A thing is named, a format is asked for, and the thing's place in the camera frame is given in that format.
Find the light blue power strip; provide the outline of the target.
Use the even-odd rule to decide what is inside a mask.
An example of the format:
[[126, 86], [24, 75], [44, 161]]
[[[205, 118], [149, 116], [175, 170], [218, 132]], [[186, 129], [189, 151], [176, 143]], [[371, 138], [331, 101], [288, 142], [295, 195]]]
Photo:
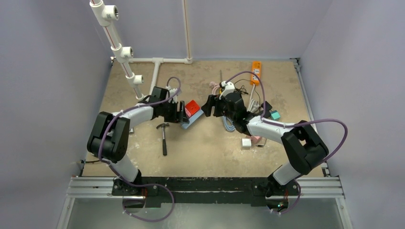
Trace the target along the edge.
[[189, 118], [189, 123], [183, 123], [181, 124], [181, 128], [182, 129], [187, 129], [189, 128], [199, 117], [201, 117], [203, 115], [203, 110], [198, 110], [195, 114], [193, 114], [190, 118]]

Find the red cube socket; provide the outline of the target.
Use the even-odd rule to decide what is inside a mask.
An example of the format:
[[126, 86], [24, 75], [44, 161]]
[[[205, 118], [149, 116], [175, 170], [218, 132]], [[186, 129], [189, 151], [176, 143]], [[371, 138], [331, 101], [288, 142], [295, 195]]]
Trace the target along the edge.
[[195, 100], [190, 100], [185, 105], [185, 111], [186, 111], [186, 115], [188, 118], [195, 115], [200, 109], [201, 109], [200, 106], [197, 104], [197, 102]]

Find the white plug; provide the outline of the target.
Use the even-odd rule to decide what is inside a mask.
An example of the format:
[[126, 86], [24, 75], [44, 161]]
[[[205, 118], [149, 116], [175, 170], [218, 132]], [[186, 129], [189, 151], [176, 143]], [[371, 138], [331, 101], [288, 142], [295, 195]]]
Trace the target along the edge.
[[252, 147], [252, 141], [250, 138], [242, 138], [242, 149], [250, 149]]

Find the pink cube power socket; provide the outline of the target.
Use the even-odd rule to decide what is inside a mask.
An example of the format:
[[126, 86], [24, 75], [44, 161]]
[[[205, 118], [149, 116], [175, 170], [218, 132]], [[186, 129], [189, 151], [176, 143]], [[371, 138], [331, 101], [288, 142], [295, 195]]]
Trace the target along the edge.
[[250, 139], [251, 139], [252, 144], [256, 145], [261, 141], [262, 137], [252, 135], [252, 136], [250, 136]]

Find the teal USB charger plug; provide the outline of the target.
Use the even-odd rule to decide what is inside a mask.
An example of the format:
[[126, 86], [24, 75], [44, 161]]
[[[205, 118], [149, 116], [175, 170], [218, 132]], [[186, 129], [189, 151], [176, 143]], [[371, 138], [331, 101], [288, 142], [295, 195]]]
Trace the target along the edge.
[[279, 112], [277, 110], [274, 110], [274, 111], [270, 112], [270, 118], [274, 121], [277, 121], [281, 118], [281, 115], [279, 114]]

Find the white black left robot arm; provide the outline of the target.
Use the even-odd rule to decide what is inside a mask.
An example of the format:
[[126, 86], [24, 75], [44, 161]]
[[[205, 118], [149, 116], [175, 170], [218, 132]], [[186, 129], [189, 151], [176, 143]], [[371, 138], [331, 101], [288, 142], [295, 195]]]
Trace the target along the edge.
[[179, 93], [180, 88], [155, 86], [151, 95], [133, 107], [116, 113], [100, 112], [96, 117], [86, 148], [124, 181], [124, 189], [130, 195], [142, 190], [141, 172], [126, 154], [130, 130], [157, 117], [163, 117], [167, 123], [188, 123], [185, 102], [177, 101]]

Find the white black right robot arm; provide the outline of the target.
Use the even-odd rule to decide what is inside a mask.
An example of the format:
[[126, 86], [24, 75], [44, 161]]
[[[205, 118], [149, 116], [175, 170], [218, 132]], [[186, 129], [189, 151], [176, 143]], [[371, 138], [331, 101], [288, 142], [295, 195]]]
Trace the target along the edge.
[[307, 175], [329, 154], [326, 144], [306, 121], [302, 120], [296, 125], [266, 122], [259, 114], [247, 110], [239, 93], [209, 95], [202, 110], [206, 117], [229, 118], [242, 134], [260, 136], [284, 147], [288, 162], [269, 176], [268, 188], [274, 194], [284, 191], [291, 180]]

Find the black steel claw hammer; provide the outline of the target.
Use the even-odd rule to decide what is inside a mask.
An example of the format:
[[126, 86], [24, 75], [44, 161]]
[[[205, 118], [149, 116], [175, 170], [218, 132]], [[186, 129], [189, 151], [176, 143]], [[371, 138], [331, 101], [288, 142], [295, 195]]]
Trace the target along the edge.
[[169, 123], [162, 123], [156, 126], [156, 129], [161, 129], [162, 132], [162, 155], [167, 156], [167, 143], [166, 143], [166, 135], [165, 135], [165, 128], [169, 127]]

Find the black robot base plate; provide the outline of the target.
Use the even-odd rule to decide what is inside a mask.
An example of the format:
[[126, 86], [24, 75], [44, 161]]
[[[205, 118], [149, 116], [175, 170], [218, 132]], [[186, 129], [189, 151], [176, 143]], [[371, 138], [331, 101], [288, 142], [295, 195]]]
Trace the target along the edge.
[[288, 198], [299, 194], [294, 181], [284, 186], [268, 177], [143, 177], [142, 187], [115, 178], [112, 195], [140, 198], [148, 208], [163, 203], [248, 204], [287, 208]]

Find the aluminium rail frame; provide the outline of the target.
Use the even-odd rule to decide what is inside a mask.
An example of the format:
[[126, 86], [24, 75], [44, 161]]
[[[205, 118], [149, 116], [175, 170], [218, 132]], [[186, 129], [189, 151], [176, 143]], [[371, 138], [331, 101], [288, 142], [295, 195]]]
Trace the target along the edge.
[[72, 178], [59, 228], [67, 228], [74, 202], [80, 198], [118, 200], [121, 211], [130, 217], [135, 217], [136, 207], [159, 208], [163, 203], [249, 204], [280, 216], [291, 211], [302, 197], [298, 179], [334, 155], [316, 132], [314, 120], [278, 122], [271, 117], [267, 102], [250, 112], [228, 79], [213, 89], [199, 113], [225, 117], [241, 134], [281, 144], [287, 162], [267, 177], [145, 177], [127, 156], [129, 130], [159, 116], [167, 122], [188, 123], [185, 104], [177, 101], [179, 93], [179, 89], [155, 87], [147, 100], [134, 107], [97, 116], [87, 150], [115, 175]]

